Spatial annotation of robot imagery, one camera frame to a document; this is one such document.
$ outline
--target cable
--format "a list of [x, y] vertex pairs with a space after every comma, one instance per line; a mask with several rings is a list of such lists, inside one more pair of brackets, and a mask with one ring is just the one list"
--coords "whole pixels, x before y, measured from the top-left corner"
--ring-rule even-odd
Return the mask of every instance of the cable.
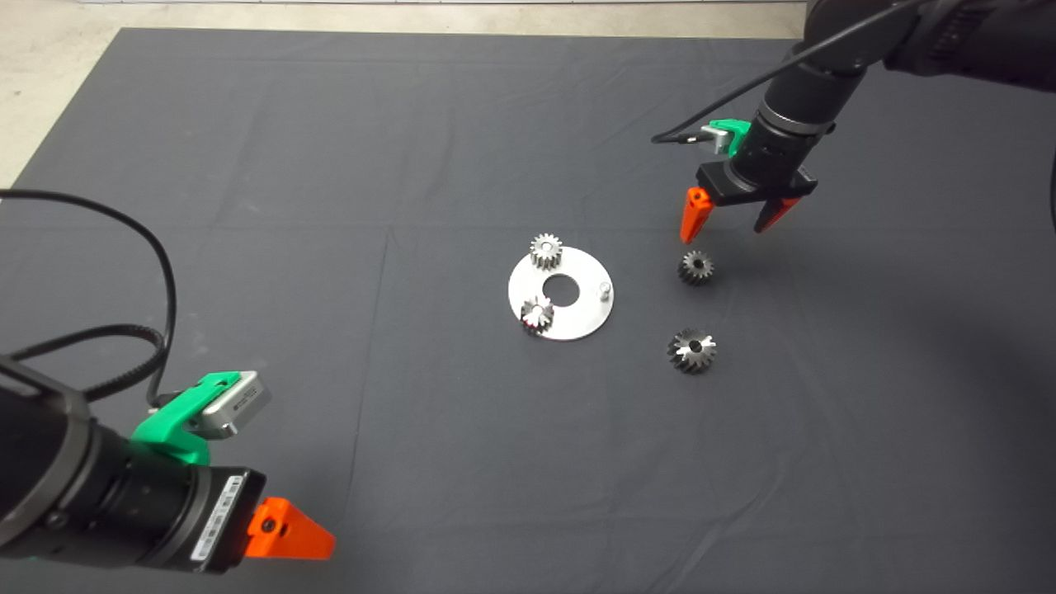
[[1049, 182], [1049, 215], [1053, 218], [1053, 231], [1056, 231], [1056, 153], [1053, 154], [1053, 179]]
[[886, 8], [884, 11], [881, 11], [881, 12], [872, 15], [871, 17], [869, 17], [869, 18], [867, 18], [865, 20], [861, 20], [861, 21], [852, 24], [851, 26], [848, 26], [847, 29], [841, 31], [840, 33], [836, 33], [835, 35], [832, 35], [831, 37], [828, 37], [828, 38], [823, 39], [822, 41], [819, 41], [817, 43], [814, 43], [813, 45], [811, 45], [810, 48], [804, 50], [803, 52], [799, 52], [799, 53], [793, 55], [789, 59], [787, 59], [787, 60], [782, 61], [781, 63], [777, 64], [776, 67], [768, 70], [767, 72], [763, 72], [762, 74], [756, 76], [755, 78], [749, 80], [748, 82], [741, 85], [740, 87], [737, 87], [733, 91], [731, 91], [731, 92], [727, 93], [725, 95], [722, 95], [718, 99], [712, 101], [708, 107], [705, 107], [704, 109], [702, 109], [702, 110], [698, 111], [697, 113], [693, 114], [693, 116], [690, 117], [689, 119], [686, 119], [685, 122], [679, 124], [678, 126], [675, 126], [674, 128], [672, 128], [672, 129], [670, 129], [670, 130], [667, 130], [665, 132], [660, 132], [659, 134], [653, 136], [653, 138], [652, 138], [653, 144], [665, 144], [665, 143], [677, 143], [677, 142], [680, 142], [681, 138], [679, 138], [676, 135], [679, 132], [685, 130], [690, 126], [693, 126], [694, 124], [696, 124], [697, 122], [699, 122], [702, 117], [704, 117], [709, 113], [711, 113], [711, 112], [717, 110], [718, 108], [727, 105], [728, 103], [736, 99], [737, 97], [743, 95], [744, 93], [751, 91], [752, 89], [758, 87], [759, 85], [762, 85], [767, 80], [770, 80], [771, 78], [777, 76], [778, 74], [780, 74], [780, 73], [782, 73], [782, 72], [785, 72], [787, 70], [792, 69], [793, 67], [795, 67], [799, 62], [806, 60], [807, 58], [813, 56], [814, 54], [817, 54], [818, 52], [821, 52], [823, 50], [827, 50], [828, 48], [831, 48], [832, 45], [834, 45], [834, 44], [843, 41], [844, 39], [847, 39], [851, 35], [854, 35], [855, 33], [859, 33], [859, 32], [861, 32], [861, 31], [863, 31], [865, 29], [868, 29], [868, 27], [872, 26], [873, 24], [876, 24], [878, 22], [881, 22], [881, 21], [887, 19], [888, 17], [897, 15], [897, 14], [899, 14], [899, 13], [901, 13], [903, 11], [906, 11], [906, 10], [908, 10], [910, 7], [920, 6], [921, 4], [926, 4], [928, 2], [934, 2], [934, 1], [935, 0], [906, 0], [906, 2], [903, 2], [901, 4], [895, 4], [895, 5], [891, 6], [890, 8]]
[[159, 366], [164, 365], [165, 337], [162, 336], [162, 333], [153, 328], [133, 323], [99, 326], [88, 330], [81, 330], [80, 332], [67, 334], [64, 336], [59, 336], [57, 338], [52, 338], [51, 340], [45, 340], [43, 342], [38, 342], [31, 347], [19, 349], [7, 356], [20, 361], [27, 358], [38, 357], [53, 351], [58, 351], [59, 349], [64, 349], [86, 340], [113, 336], [128, 336], [130, 338], [146, 340], [154, 346], [154, 353], [150, 356], [150, 358], [126, 371], [125, 373], [107, 379], [106, 382], [96, 384], [91, 388], [81, 390], [88, 402], [94, 402], [135, 386], [139, 382], [146, 379], [152, 372], [156, 371]]
[[[129, 217], [128, 215], [121, 212], [120, 210], [111, 208], [110, 206], [100, 204], [98, 202], [94, 202], [92, 200], [88, 200], [87, 198], [81, 198], [79, 196], [73, 196], [69, 193], [48, 191], [48, 190], [0, 189], [0, 200], [38, 200], [43, 202], [57, 202], [60, 204], [70, 204], [73, 206], [87, 208], [89, 210], [93, 210], [106, 217], [110, 217], [111, 219], [114, 219], [115, 221], [128, 226], [132, 230], [139, 234], [145, 240], [147, 240], [147, 243], [150, 244], [151, 248], [154, 250], [154, 255], [157, 256], [157, 262], [162, 266], [162, 277], [165, 280], [165, 331], [162, 333], [163, 342], [161, 349], [157, 352], [155, 352], [155, 357], [158, 357], [156, 368], [154, 369], [154, 373], [150, 378], [150, 384], [147, 386], [147, 403], [150, 404], [151, 406], [154, 406], [157, 396], [158, 385], [162, 383], [162, 375], [165, 373], [165, 366], [169, 360], [169, 352], [172, 350], [172, 334], [173, 331], [175, 330], [175, 324], [176, 324], [176, 281], [172, 274], [172, 263], [169, 261], [169, 255], [166, 254], [165, 246], [162, 245], [161, 240], [158, 240], [157, 236], [151, 233], [150, 229], [144, 226], [143, 223], [136, 221], [132, 217]], [[55, 341], [69, 340], [71, 336], [78, 336], [80, 334], [82, 333], [75, 333], [73, 335], [62, 336], [59, 338], [55, 338], [53, 340], [49, 340], [48, 342], [44, 342], [42, 345], [49, 345]], [[100, 386], [106, 387], [111, 382], [117, 382], [119, 384], [121, 378], [125, 378], [127, 375], [139, 370], [139, 367], [118, 377], [115, 377], [108, 382], [103, 382], [102, 384], [100, 384], [99, 386], [95, 386], [94, 388], [98, 389]], [[126, 388], [138, 383], [140, 379], [137, 379], [136, 382], [129, 384], [128, 386], [126, 386]]]

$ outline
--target circular metal plate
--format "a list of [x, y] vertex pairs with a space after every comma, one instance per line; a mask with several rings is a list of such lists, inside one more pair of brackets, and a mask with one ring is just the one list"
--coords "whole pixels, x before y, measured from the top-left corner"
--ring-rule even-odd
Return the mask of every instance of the circular metal plate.
[[[530, 256], [525, 256], [510, 274], [509, 297], [513, 315], [521, 319], [521, 305], [533, 295], [543, 295], [543, 283], [550, 277], [565, 275], [580, 287], [580, 297], [571, 305], [554, 305], [553, 322], [540, 334], [551, 340], [576, 340], [601, 328], [612, 311], [616, 290], [605, 266], [593, 256], [565, 246], [561, 263], [548, 271], [535, 267]], [[608, 297], [602, 298], [605, 289]]]

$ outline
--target small gear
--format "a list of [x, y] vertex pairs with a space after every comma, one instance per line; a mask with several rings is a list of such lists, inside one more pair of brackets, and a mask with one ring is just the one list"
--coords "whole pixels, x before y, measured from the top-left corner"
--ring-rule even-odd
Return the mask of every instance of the small gear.
[[552, 234], [536, 236], [528, 250], [531, 263], [548, 271], [561, 263], [561, 240]]
[[672, 365], [682, 373], [700, 373], [715, 359], [715, 340], [708, 334], [686, 328], [667, 345]]
[[712, 279], [715, 274], [715, 263], [708, 254], [694, 249], [678, 263], [678, 276], [686, 284], [699, 285]]
[[535, 296], [521, 305], [521, 323], [525, 330], [539, 334], [553, 322], [553, 303], [543, 296]]

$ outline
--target plate hole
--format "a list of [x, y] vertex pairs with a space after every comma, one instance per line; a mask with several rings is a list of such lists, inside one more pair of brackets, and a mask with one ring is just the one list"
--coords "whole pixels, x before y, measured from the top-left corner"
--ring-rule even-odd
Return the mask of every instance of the plate hole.
[[554, 305], [564, 308], [580, 298], [580, 285], [567, 275], [553, 275], [543, 283], [543, 295], [549, 297]]

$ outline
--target green bracket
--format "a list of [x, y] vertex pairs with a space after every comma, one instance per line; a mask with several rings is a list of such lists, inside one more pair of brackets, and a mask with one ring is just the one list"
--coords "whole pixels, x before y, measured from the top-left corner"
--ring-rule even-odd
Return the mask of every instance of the green bracket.
[[184, 425], [209, 403], [233, 386], [242, 375], [238, 371], [220, 371], [202, 377], [169, 404], [145, 420], [130, 438], [187, 464], [209, 464], [209, 444], [189, 433]]
[[727, 154], [733, 156], [737, 154], [737, 150], [740, 149], [740, 142], [744, 140], [744, 134], [748, 134], [748, 129], [752, 127], [751, 122], [744, 122], [743, 119], [712, 119], [708, 123], [712, 128], [717, 128], [719, 130], [725, 130], [733, 134], [733, 140], [727, 146]]

